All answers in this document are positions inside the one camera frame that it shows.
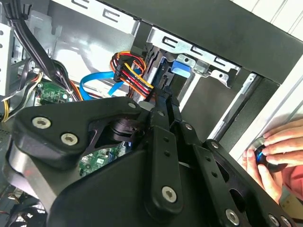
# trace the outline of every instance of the black cable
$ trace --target black cable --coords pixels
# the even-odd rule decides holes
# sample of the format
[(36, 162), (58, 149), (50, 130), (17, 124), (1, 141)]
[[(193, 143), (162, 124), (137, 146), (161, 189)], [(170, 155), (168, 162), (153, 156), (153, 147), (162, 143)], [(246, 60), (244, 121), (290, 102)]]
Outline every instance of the black cable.
[(21, 79), (20, 79), (20, 85), (17, 91), (21, 91), (27, 82), (27, 75), (28, 75), (30, 63), (31, 63), (31, 59), (29, 58), (23, 67)]
[(26, 88), (25, 88), (25, 91), (24, 91), (24, 95), (23, 95), (23, 98), (21, 100), (21, 102), (19, 103), (19, 105), (14, 109), (12, 110), (10, 113), (9, 113), (9, 117), (16, 114), (19, 110), (21, 110), (23, 108), (23, 106), (25, 105), (25, 102), (27, 100), (27, 96), (28, 96), (28, 92), (29, 90), (35, 85), (35, 82), (33, 83), (30, 83)]
[(55, 79), (56, 70), (52, 60), (48, 57), (22, 18), (20, 1), (11, 0), (9, 3), (4, 3), (3, 6), (9, 23), (15, 28), (17, 39), (23, 45), (31, 59), (50, 79)]
[(0, 122), (3, 121), (4, 115), (5, 115), (5, 105), (4, 105), (4, 102), (2, 102), (2, 103), (3, 103), (4, 113), (2, 113), (2, 114), (0, 115)]

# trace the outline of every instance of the finger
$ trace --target finger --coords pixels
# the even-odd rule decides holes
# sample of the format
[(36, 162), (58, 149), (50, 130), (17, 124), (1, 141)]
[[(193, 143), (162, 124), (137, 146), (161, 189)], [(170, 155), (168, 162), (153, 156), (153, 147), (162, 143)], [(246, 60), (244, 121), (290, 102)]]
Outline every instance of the finger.
[(242, 155), (241, 166), (243, 169), (245, 169), (245, 171), (247, 171), (247, 151), (246, 150), (243, 152), (243, 155)]
[(303, 119), (301, 120), (298, 120), (298, 121), (294, 121), (294, 122), (290, 122), (288, 124), (285, 124), (285, 125), (282, 125), (278, 128), (275, 128), (275, 129), (272, 129), (270, 131), (268, 131), (267, 133), (265, 133), (263, 135), (263, 137), (265, 139), (267, 139), (268, 137), (280, 132), (280, 131), (283, 131), (283, 130), (286, 130), (286, 129), (291, 129), (291, 128), (296, 128), (296, 127), (300, 127), (300, 126), (303, 126)]
[(282, 185), (283, 185), (283, 177), (282, 177), (282, 171), (280, 172), (277, 172), (277, 173), (272, 173), (271, 174), (274, 181), (276, 182), (276, 184), (282, 188)]
[(263, 188), (253, 150), (247, 150), (247, 173)]
[(279, 187), (270, 175), (269, 170), (264, 165), (258, 165), (258, 170), (262, 179), (264, 190), (273, 198), (276, 203), (279, 203), (279, 199), (282, 194), (282, 188)]
[(284, 140), (299, 138), (299, 137), (303, 137), (303, 127), (285, 129), (268, 137), (265, 140), (264, 145), (267, 147), (271, 144), (275, 144)]
[(268, 155), (266, 161), (275, 165), (284, 163), (290, 164), (291, 166), (303, 165), (303, 150), (285, 154)]
[(286, 152), (297, 151), (297, 150), (303, 150), (303, 137), (284, 140), (269, 145), (268, 147), (262, 150), (262, 153), (267, 156), (267, 155), (274, 155), (274, 154), (286, 153)]

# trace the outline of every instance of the metal bracket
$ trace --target metal bracket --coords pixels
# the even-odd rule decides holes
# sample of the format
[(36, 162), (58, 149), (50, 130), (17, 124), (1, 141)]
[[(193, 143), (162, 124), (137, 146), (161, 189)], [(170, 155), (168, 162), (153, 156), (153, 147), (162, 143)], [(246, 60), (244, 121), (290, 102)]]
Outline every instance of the metal bracket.
[(14, 29), (0, 23), (0, 96), (9, 93)]

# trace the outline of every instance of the black arm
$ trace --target black arm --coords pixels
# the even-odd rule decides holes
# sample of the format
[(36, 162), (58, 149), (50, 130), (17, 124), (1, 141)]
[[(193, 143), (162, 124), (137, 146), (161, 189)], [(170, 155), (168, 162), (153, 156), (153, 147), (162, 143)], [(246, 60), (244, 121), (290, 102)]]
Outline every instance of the black arm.
[[(143, 107), (147, 103), (117, 97), (30, 107), (16, 116), (10, 164), (17, 168), (11, 158), (16, 150), (29, 156), (31, 170), (43, 166), (39, 177), (49, 185), (46, 173), (61, 176), (84, 154), (132, 142), (132, 152), (58, 190), (48, 209), (49, 227), (286, 227), (281, 217), (295, 226), (216, 141), (199, 141), (169, 91), (155, 89), (146, 101), (154, 104), (151, 110)], [(49, 119), (51, 126), (35, 127), (36, 117)], [(65, 133), (77, 143), (64, 144)], [(41, 193), (29, 169), (20, 169)]]

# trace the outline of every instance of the green circuit board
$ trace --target green circuit board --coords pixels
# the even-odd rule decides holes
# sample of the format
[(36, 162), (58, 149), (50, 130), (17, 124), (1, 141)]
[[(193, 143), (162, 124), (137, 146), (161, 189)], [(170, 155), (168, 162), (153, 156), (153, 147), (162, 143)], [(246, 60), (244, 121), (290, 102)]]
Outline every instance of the green circuit board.
[(35, 105), (72, 102), (71, 96), (62, 88), (49, 82), (40, 82), (36, 89)]
[(97, 169), (100, 169), (101, 167), (114, 161), (118, 155), (118, 148), (107, 148), (84, 156), (80, 161), (80, 176), (86, 176)]

